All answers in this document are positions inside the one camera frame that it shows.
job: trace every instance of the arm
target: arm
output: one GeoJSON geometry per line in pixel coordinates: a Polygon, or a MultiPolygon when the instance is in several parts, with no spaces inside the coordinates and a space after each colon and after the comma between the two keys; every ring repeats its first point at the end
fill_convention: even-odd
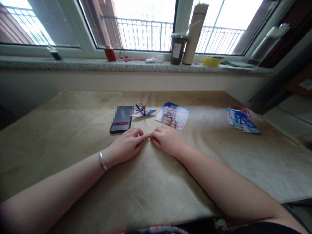
{"type": "MultiPolygon", "coordinates": [[[[124,132],[103,150],[106,167],[135,156],[147,137],[139,128],[124,132]]],[[[21,191],[0,205],[5,226],[12,233],[46,233],[104,172],[95,153],[21,191]]]]}
{"type": "Polygon", "coordinates": [[[274,198],[237,172],[185,144],[179,134],[158,127],[151,134],[154,145],[179,160],[208,193],[227,218],[247,224],[267,221],[307,231],[274,198]]]}

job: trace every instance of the table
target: table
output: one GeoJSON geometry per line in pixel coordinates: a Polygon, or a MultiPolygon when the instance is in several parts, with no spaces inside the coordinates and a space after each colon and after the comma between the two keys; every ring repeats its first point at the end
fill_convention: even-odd
{"type": "MultiPolygon", "coordinates": [[[[0,132],[2,200],[107,147],[117,105],[149,100],[157,110],[190,107],[181,137],[252,180],[279,202],[312,197],[312,154],[251,112],[263,135],[226,124],[226,107],[241,103],[224,91],[61,92],[0,132]]],[[[151,133],[155,116],[133,118],[151,133]]],[[[51,233],[113,233],[176,224],[221,212],[176,159],[151,142],[109,170],[51,229],[51,233]]]]}

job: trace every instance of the blue origami crane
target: blue origami crane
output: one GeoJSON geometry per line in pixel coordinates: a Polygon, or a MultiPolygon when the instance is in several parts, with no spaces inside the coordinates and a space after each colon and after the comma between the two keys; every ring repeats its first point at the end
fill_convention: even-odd
{"type": "Polygon", "coordinates": [[[131,115],[131,116],[136,116],[136,117],[145,117],[145,116],[148,116],[148,115],[150,115],[151,113],[154,113],[156,110],[147,110],[147,109],[145,109],[145,107],[146,107],[146,105],[148,104],[148,102],[145,104],[145,105],[143,105],[141,102],[139,102],[138,101],[138,103],[140,104],[140,106],[139,105],[137,105],[136,104],[136,107],[137,107],[137,109],[135,109],[136,111],[138,111],[138,113],[136,113],[136,114],[133,114],[133,115],[131,115]]]}

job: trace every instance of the window glass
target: window glass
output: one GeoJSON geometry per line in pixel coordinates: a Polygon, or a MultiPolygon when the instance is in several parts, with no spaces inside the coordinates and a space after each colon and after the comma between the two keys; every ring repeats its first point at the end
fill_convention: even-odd
{"type": "Polygon", "coordinates": [[[57,0],[0,3],[0,42],[79,47],[57,0]]]}
{"type": "Polygon", "coordinates": [[[194,0],[209,4],[196,52],[243,55],[273,12],[274,0],[194,0]]]}
{"type": "Polygon", "coordinates": [[[176,0],[80,0],[98,48],[169,51],[176,0]]]}

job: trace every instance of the window sill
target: window sill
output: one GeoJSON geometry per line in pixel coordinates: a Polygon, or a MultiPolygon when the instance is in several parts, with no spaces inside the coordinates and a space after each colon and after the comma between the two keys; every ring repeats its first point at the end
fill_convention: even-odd
{"type": "Polygon", "coordinates": [[[170,73],[236,73],[270,74],[273,69],[256,67],[252,70],[207,67],[203,64],[172,65],[170,62],[145,63],[145,61],[109,62],[106,59],[53,58],[0,56],[0,69],[15,70],[63,70],[63,71],[109,71],[109,72],[170,72],[170,73]]]}

